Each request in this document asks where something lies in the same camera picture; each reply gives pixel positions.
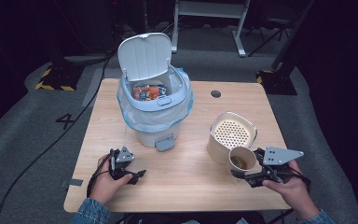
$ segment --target black cable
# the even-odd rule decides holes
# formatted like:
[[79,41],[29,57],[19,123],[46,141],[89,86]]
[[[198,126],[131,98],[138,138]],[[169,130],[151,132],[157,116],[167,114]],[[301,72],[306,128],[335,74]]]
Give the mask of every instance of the black cable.
[[112,57],[112,53],[109,53],[105,56],[103,56],[102,58],[96,58],[96,59],[88,59],[88,60],[82,60],[82,61],[76,61],[76,60],[66,60],[67,62],[69,62],[72,66],[87,66],[87,65],[92,65],[92,64],[96,64],[96,63],[101,63],[103,61],[106,61],[108,58]]
[[103,158],[103,161],[98,165],[97,170],[94,172],[94,174],[89,179],[89,184],[87,185],[87,197],[89,197],[91,195],[91,192],[92,192],[92,189],[94,188],[95,180],[97,179],[97,177],[100,174],[109,172],[109,171],[105,171],[105,172],[100,173],[101,169],[103,168],[103,165],[109,158],[111,158],[110,154],[106,155],[105,158]]
[[277,216],[274,219],[272,219],[271,221],[269,221],[267,224],[273,224],[273,223],[277,222],[278,220],[288,216],[292,212],[294,212],[294,210],[293,210],[293,208],[290,208],[289,210],[285,211],[284,213],[280,214],[279,216]]
[[88,50],[90,50],[90,51],[92,51],[92,52],[95,52],[95,53],[107,53],[107,54],[110,53],[110,50],[109,50],[108,52],[102,52],[102,51],[99,51],[99,50],[96,50],[96,49],[92,49],[92,48],[90,48],[89,46],[87,46],[87,45],[83,42],[83,40],[77,35],[77,33],[75,32],[74,28],[73,28],[72,25],[71,25],[71,22],[69,22],[68,18],[66,18],[65,14],[63,13],[63,11],[62,11],[60,5],[57,3],[56,0],[54,0],[54,3],[55,3],[55,5],[56,5],[57,9],[60,11],[60,13],[61,13],[63,19],[65,20],[66,24],[68,25],[69,29],[72,31],[72,33],[73,33],[74,36],[76,37],[77,41],[78,41],[84,48],[86,48],[86,49],[88,49]]
[[108,173],[109,171],[103,171],[103,172],[100,172],[99,174],[97,174],[97,176],[95,176],[95,177],[98,177],[99,175],[101,175],[101,174],[104,174],[104,173]]
[[125,219],[127,219],[127,217],[129,217],[130,215],[132,215],[132,213],[126,214],[124,217],[122,217],[121,219],[119,219],[115,224],[120,224],[122,221],[124,221]]
[[82,111],[80,111],[80,114],[75,118],[74,122],[72,122],[68,128],[65,130],[65,132],[63,132],[49,147],[47,147],[42,153],[40,153],[17,177],[16,179],[12,182],[12,184],[10,185],[10,187],[8,188],[7,192],[4,195],[4,198],[2,199],[1,203],[0,203],[0,216],[2,213],[2,209],[4,207],[5,204],[5,200],[8,196],[8,194],[11,192],[11,190],[13,189],[13,187],[17,184],[17,182],[20,180],[20,178],[43,156],[45,155],[53,146],[55,146],[68,132],[69,130],[71,130],[71,128],[76,124],[76,122],[80,119],[80,117],[83,115],[83,113],[86,111],[86,109],[90,106],[91,102],[94,100],[95,96],[97,95],[100,87],[101,87],[101,82],[104,79],[104,71],[105,68],[107,66],[107,64],[109,63],[109,60],[112,58],[113,53],[110,54],[111,56],[105,61],[104,65],[103,65],[103,73],[101,75],[101,79],[100,79],[100,84],[98,85],[97,90],[94,92],[94,95],[92,96],[92,98],[89,100],[89,102],[87,103],[87,105],[83,108]]
[[304,184],[307,185],[308,191],[310,191],[310,179],[308,179],[306,176],[304,176],[298,170],[292,168],[291,166],[288,167],[292,172],[295,172],[295,174],[292,173],[292,175],[297,178],[300,178],[304,182]]

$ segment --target cable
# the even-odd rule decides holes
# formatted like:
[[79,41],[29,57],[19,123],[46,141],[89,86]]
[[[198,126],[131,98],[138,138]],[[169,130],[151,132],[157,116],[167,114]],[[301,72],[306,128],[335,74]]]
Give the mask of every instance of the cable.
[[103,61],[106,61],[108,58],[112,57],[113,54],[109,53],[105,56],[103,56],[102,58],[96,58],[96,59],[88,59],[88,60],[80,60],[80,61],[76,61],[76,60],[70,60],[70,59],[65,59],[66,61],[68,61],[72,66],[87,66],[87,65],[92,65],[92,64],[96,64],[96,63],[101,63]]
[[289,210],[285,211],[284,213],[280,214],[279,216],[277,216],[274,219],[272,219],[271,221],[269,221],[267,224],[273,224],[273,223],[277,222],[278,220],[290,215],[294,211],[295,210],[293,208],[290,208]]
[[128,213],[126,214],[124,217],[122,217],[121,219],[119,219],[115,224],[120,224],[122,221],[124,221],[125,219],[127,219],[127,217],[131,216],[132,213]]
[[80,114],[75,118],[74,122],[72,122],[68,128],[49,146],[47,147],[42,153],[40,153],[17,177],[16,179],[12,182],[12,184],[10,185],[10,187],[8,188],[7,192],[4,195],[4,198],[2,199],[1,203],[0,203],[0,216],[2,213],[2,209],[4,207],[5,204],[5,200],[8,196],[8,194],[11,192],[11,190],[13,189],[13,187],[17,184],[17,182],[20,180],[20,178],[43,156],[45,155],[53,146],[55,146],[68,132],[69,130],[71,130],[71,128],[76,124],[76,122],[80,119],[80,117],[83,115],[83,113],[86,111],[86,109],[90,106],[91,102],[94,100],[95,96],[97,95],[100,87],[101,87],[101,82],[104,79],[104,71],[105,68],[107,66],[107,64],[109,63],[109,60],[112,58],[113,53],[110,54],[110,57],[108,59],[106,59],[105,63],[103,64],[103,73],[101,75],[101,79],[100,79],[100,84],[98,85],[97,90],[94,92],[94,95],[91,97],[91,99],[89,100],[89,102],[87,103],[87,105],[83,108],[82,111],[80,111]]
[[91,179],[89,180],[89,184],[87,185],[87,197],[89,197],[91,195],[92,189],[94,188],[95,185],[95,180],[97,179],[97,177],[103,173],[107,173],[109,171],[104,171],[102,173],[100,173],[101,169],[103,168],[103,165],[105,164],[105,162],[111,158],[111,155],[106,155],[105,158],[103,158],[103,161],[98,165],[97,170],[95,170],[94,174],[91,176]]
[[99,51],[99,50],[96,50],[96,49],[92,49],[92,48],[90,48],[89,46],[87,46],[87,45],[83,42],[83,40],[77,35],[77,33],[75,32],[74,28],[73,28],[72,25],[71,25],[71,22],[69,22],[68,18],[66,18],[65,14],[63,13],[63,11],[62,11],[60,5],[57,3],[56,0],[54,0],[54,3],[55,3],[55,5],[56,5],[57,9],[60,11],[60,13],[61,13],[63,19],[65,20],[66,24],[68,25],[69,29],[72,31],[72,33],[73,33],[74,36],[76,37],[77,41],[78,41],[85,49],[88,49],[88,50],[90,50],[90,51],[92,51],[92,52],[95,52],[95,53],[106,53],[106,52],[102,52],[102,51]]
[[[182,19],[182,18],[184,18],[185,16],[182,16],[181,18],[179,18],[178,19],[178,23],[179,23],[179,21]],[[165,29],[164,30],[162,30],[161,31],[161,33],[164,33],[165,31],[167,31],[168,30],[168,28],[170,28],[171,26],[173,26],[175,23],[171,23],[170,25],[168,25],[167,27],[165,27]]]

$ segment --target person's arm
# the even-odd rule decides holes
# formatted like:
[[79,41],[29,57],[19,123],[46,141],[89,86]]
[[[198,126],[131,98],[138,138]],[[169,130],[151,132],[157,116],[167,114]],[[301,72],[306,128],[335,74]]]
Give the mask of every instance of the person's arm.
[[[105,157],[98,160],[98,166],[103,162]],[[109,162],[110,160],[106,160],[103,164],[89,198],[83,201],[72,218],[71,223],[104,224],[108,222],[109,209],[105,206],[106,203],[112,200],[118,190],[132,179],[132,175],[129,174],[121,177],[119,180],[114,180],[108,172]]]
[[[301,173],[296,161],[289,161],[288,164]],[[300,178],[293,177],[285,184],[264,180],[263,185],[282,195],[284,201],[296,212],[297,220],[300,223],[301,221],[305,221],[304,223],[322,223],[313,222],[313,219],[320,220],[320,217],[325,218],[323,223],[334,223],[323,210],[315,205],[308,193],[306,184]]]

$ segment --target gray carpet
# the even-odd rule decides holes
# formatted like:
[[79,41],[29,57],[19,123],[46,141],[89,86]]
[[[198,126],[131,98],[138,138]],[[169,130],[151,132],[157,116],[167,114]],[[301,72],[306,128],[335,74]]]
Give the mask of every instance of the gray carpet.
[[[283,41],[272,41],[254,57],[240,58],[232,39],[232,27],[226,29],[188,29],[179,34],[178,52],[172,64],[183,67],[192,80],[255,82],[255,73],[270,69]],[[254,31],[241,37],[246,49],[261,43]],[[97,89],[103,64],[87,66],[77,91],[46,91],[34,87],[48,63],[25,80],[28,94],[0,119],[0,202],[15,178],[64,130],[56,119],[69,113],[75,119]],[[119,77],[117,56],[107,65],[106,77]],[[298,96],[269,95],[268,99],[289,148],[305,152],[298,160],[310,178],[311,196],[336,223],[358,224],[358,206],[351,183],[324,140],[307,83],[298,70],[291,75]],[[42,156],[18,181],[4,204],[0,223],[67,223],[73,216],[63,210],[65,184],[71,179],[76,159],[87,130],[92,106],[72,129]],[[266,221],[280,211],[262,211]],[[112,214],[112,223],[122,214]],[[290,215],[284,223],[296,223]]]

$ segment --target trash can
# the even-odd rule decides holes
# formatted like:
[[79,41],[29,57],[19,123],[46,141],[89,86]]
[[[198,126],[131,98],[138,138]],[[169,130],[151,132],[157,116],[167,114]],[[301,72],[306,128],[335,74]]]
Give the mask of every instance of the trash can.
[[187,73],[171,65],[171,40],[161,33],[137,35],[124,40],[117,54],[123,72],[117,100],[124,121],[145,146],[174,147],[194,95]]

